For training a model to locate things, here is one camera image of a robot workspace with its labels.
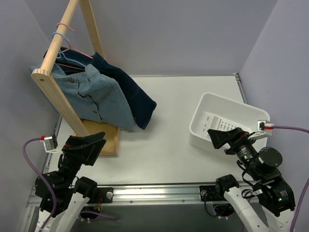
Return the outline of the light blue denim skirt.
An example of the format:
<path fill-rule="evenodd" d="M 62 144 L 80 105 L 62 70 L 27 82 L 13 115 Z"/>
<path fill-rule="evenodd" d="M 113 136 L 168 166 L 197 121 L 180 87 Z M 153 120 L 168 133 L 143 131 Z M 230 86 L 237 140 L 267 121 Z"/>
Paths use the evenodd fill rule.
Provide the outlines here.
<path fill-rule="evenodd" d="M 93 65 L 87 65 L 83 72 L 67 75 L 55 64 L 51 75 L 79 118 L 125 130 L 135 128 L 135 119 L 118 82 L 101 74 Z"/>

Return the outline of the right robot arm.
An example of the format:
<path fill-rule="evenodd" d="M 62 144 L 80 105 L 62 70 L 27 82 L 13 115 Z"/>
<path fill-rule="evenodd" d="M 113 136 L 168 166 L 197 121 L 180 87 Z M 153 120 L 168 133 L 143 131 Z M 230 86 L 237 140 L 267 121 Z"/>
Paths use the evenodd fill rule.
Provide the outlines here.
<path fill-rule="evenodd" d="M 228 201 L 249 232 L 292 232 L 295 197 L 278 169 L 282 155 L 271 147 L 260 151 L 253 147 L 256 140 L 267 135 L 239 127 L 229 131 L 209 129 L 208 134 L 215 149 L 229 145 L 225 154 L 236 155 L 242 173 L 255 182 L 247 182 L 251 187 L 251 195 L 247 196 L 233 175 L 219 177 L 214 188 L 216 197 Z"/>

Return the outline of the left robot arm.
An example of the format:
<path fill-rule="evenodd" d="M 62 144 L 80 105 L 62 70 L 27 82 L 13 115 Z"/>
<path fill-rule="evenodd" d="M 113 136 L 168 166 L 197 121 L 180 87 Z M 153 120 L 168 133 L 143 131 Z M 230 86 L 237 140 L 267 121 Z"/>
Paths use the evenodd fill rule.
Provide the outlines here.
<path fill-rule="evenodd" d="M 83 207 L 97 198 L 97 183 L 77 173 L 82 165 L 95 164 L 104 137 L 104 132 L 70 136 L 61 149 L 58 170 L 37 177 L 35 194 L 42 200 L 37 232 L 69 232 Z"/>

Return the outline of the dark blue denim skirt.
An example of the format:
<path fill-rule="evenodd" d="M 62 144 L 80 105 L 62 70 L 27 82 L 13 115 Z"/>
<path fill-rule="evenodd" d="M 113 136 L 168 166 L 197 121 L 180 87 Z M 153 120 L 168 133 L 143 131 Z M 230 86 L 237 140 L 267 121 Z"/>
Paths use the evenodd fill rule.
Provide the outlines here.
<path fill-rule="evenodd" d="M 146 129 L 157 103 L 122 69 L 109 64 L 99 53 L 87 57 L 73 50 L 67 51 L 65 47 L 61 48 L 55 64 L 58 64 L 67 75 L 83 72 L 85 67 L 91 64 L 101 74 L 116 80 L 130 106 L 135 127 Z"/>

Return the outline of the wooden clothes rack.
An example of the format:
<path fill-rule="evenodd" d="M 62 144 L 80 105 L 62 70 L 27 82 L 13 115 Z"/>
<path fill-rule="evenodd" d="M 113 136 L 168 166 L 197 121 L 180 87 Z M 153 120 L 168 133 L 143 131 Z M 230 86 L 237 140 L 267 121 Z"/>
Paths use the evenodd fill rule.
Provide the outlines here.
<path fill-rule="evenodd" d="M 105 56 L 91 2 L 89 0 L 70 0 L 41 67 L 35 69 L 31 77 L 76 135 L 86 136 L 95 132 L 106 132 L 105 139 L 107 142 L 100 155 L 102 157 L 116 157 L 118 155 L 120 129 L 107 123 L 81 120 L 51 75 L 56 57 L 62 46 L 64 36 L 69 29 L 77 5 L 81 7 L 94 51 L 102 57 Z"/>

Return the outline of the white plastic basket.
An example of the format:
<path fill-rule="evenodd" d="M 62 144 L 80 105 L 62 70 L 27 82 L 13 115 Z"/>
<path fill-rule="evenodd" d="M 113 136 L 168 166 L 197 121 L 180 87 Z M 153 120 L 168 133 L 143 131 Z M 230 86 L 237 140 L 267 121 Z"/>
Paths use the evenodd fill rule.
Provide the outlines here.
<path fill-rule="evenodd" d="M 189 124 L 190 144 L 224 156 L 229 145 L 215 149 L 207 130 L 230 131 L 240 127 L 252 133 L 258 131 L 259 120 L 270 121 L 270 116 L 265 110 L 206 92 L 201 96 Z"/>

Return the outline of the aluminium mounting rail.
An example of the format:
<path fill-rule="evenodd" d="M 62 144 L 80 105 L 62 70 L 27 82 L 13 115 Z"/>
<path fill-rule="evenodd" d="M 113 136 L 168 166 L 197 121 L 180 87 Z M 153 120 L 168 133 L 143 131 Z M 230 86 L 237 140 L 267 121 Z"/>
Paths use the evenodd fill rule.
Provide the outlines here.
<path fill-rule="evenodd" d="M 202 191 L 201 186 L 210 188 L 214 183 L 171 184 L 171 185 L 99 185 L 104 196 L 103 205 L 182 205 L 203 204 L 201 197 L 213 194 L 214 190 Z"/>

